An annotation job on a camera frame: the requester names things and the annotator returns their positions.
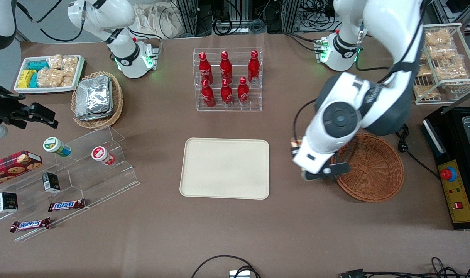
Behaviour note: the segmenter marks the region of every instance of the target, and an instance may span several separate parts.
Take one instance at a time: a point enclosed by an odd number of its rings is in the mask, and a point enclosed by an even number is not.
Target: wicker basket
[[[368,133],[357,134],[349,144],[353,144],[350,150],[346,145],[338,151],[338,159],[346,160],[352,169],[337,179],[341,188],[365,202],[382,202],[395,196],[405,177],[397,151]]]
[[[122,88],[120,87],[120,84],[117,81],[117,78],[113,76],[111,73],[108,72],[93,72],[92,74],[84,76],[83,79],[91,79],[94,77],[97,77],[98,75],[106,75],[110,77],[112,80],[112,94],[113,94],[113,109],[115,112],[110,118],[103,118],[103,119],[97,119],[97,120],[92,120],[92,121],[81,121],[78,118],[74,116],[74,121],[82,126],[83,128],[89,128],[89,129],[100,129],[106,125],[113,125],[118,118],[120,117],[120,114],[122,113],[122,108],[123,108],[123,94],[122,94]],[[71,109],[72,112],[76,113],[76,95],[77,95],[77,87],[74,89],[72,92],[72,102],[71,102]]]

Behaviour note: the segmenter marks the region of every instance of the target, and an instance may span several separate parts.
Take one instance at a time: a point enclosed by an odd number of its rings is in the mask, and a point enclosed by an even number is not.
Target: brown tablecloth
[[[313,34],[309,37],[320,37]],[[122,116],[113,126],[126,138],[126,159],[141,185],[24,243],[0,223],[0,277],[189,277],[208,257],[241,256],[264,277],[335,277],[343,271],[430,271],[432,256],[466,271],[470,232],[451,230],[440,182],[401,154],[403,188],[384,203],[362,203],[331,181],[304,181],[290,156],[291,125],[298,108],[316,98],[335,74],[283,35],[210,36],[164,42],[158,69],[127,79],[108,58],[107,46],[22,43],[23,57],[80,54],[86,73],[113,73],[124,93]],[[264,48],[263,111],[198,113],[194,103],[195,47]],[[390,55],[366,38],[361,67],[389,65]],[[358,72],[378,80],[385,71]],[[28,123],[9,127],[0,158],[18,150],[47,154],[41,144],[56,136],[70,141],[90,130],[72,120],[71,95],[28,97],[57,112],[59,128]],[[420,132],[438,106],[416,106],[408,121],[410,150],[434,169]],[[313,116],[299,118],[298,132]],[[270,145],[271,190],[266,200],[189,198],[179,193],[184,143],[191,137],[264,139]],[[396,146],[395,136],[385,139]],[[227,277],[241,264],[218,259],[199,277]]]

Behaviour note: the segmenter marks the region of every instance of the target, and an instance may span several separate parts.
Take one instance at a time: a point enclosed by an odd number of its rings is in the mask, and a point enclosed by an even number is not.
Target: cookie box
[[[0,159],[0,183],[37,169],[43,165],[41,156],[21,150]]]

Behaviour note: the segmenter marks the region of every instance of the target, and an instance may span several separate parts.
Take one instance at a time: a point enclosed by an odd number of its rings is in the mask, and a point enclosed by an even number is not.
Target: foil packet
[[[113,115],[112,81],[108,76],[99,75],[84,79],[78,85],[76,94],[76,118],[91,121]]]

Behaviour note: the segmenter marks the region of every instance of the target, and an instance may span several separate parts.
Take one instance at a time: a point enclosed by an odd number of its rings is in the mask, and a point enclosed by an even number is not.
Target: coca-cola bottle
[[[249,104],[249,85],[247,85],[247,79],[244,76],[240,77],[237,95],[240,106],[247,106]]]
[[[201,90],[201,94],[203,95],[203,100],[207,107],[212,108],[216,105],[216,101],[214,100],[213,89],[209,86],[209,82],[206,79],[201,81],[201,85],[203,85],[203,89]]]
[[[232,83],[232,63],[228,59],[228,52],[223,51],[221,53],[221,63],[220,63],[220,69],[221,69],[221,79],[226,79],[228,81],[228,84]]]
[[[201,72],[201,76],[203,77],[203,79],[209,81],[209,84],[213,84],[213,72],[211,71],[211,64],[206,59],[206,53],[199,53],[199,58],[199,70]]]
[[[258,52],[253,50],[250,53],[250,61],[249,61],[249,74],[247,75],[247,79],[249,79],[249,83],[255,84],[259,81],[259,64]]]
[[[222,79],[221,85],[221,99],[223,100],[223,106],[225,108],[230,108],[233,106],[232,88],[230,88],[230,83],[228,83],[227,79]]]

